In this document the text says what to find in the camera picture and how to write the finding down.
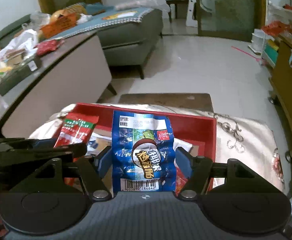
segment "tabletop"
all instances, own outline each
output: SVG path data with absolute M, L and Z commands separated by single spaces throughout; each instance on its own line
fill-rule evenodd
M 62 61 L 67 55 L 72 53 L 76 48 L 82 45 L 84 42 L 92 38 L 97 31 L 90 31 L 81 33 L 79 35 L 70 37 L 55 51 L 51 52 L 41 58 L 42 67 L 34 71 L 33 74 L 25 78 L 14 88 L 12 88 L 3 97 L 0 95 L 0 129 L 8 120 L 10 115 L 21 103 L 23 98 L 32 90 L 32 88 L 40 82 L 40 80 Z

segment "red snack package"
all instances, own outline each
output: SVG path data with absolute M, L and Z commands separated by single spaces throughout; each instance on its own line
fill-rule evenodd
M 62 124 L 62 129 L 54 147 L 74 143 L 88 143 L 98 116 L 69 113 Z
M 62 40 L 51 40 L 51 41 L 43 41 L 38 44 L 36 47 L 37 55 L 44 56 L 45 54 L 57 50 L 57 48 L 62 44 Z

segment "red box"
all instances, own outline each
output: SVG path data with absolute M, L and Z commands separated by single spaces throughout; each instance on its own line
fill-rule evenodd
M 216 155 L 216 119 L 185 114 L 142 111 L 121 107 L 78 103 L 73 113 L 99 116 L 97 129 L 111 131 L 114 110 L 137 114 L 154 114 L 168 116 L 174 136 L 180 140 L 199 146 L 198 155 L 215 161 Z

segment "white floor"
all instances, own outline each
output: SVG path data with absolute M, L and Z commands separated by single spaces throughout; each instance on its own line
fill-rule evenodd
M 118 96 L 125 93 L 209 93 L 216 113 L 257 119 L 273 130 L 284 171 L 286 191 L 291 172 L 284 153 L 287 142 L 274 106 L 268 70 L 231 46 L 248 53 L 247 43 L 219 38 L 166 36 L 144 69 L 145 79 L 113 79 Z

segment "metal screw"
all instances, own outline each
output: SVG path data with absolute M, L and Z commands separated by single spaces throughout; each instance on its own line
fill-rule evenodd
M 191 198 L 195 198 L 197 196 L 197 193 L 193 190 L 184 190 L 181 192 L 181 195 L 184 197 L 184 198 L 188 198 L 188 199 L 191 199 Z
M 98 199 L 106 198 L 108 196 L 108 192 L 106 190 L 96 190 L 93 193 L 93 196 Z

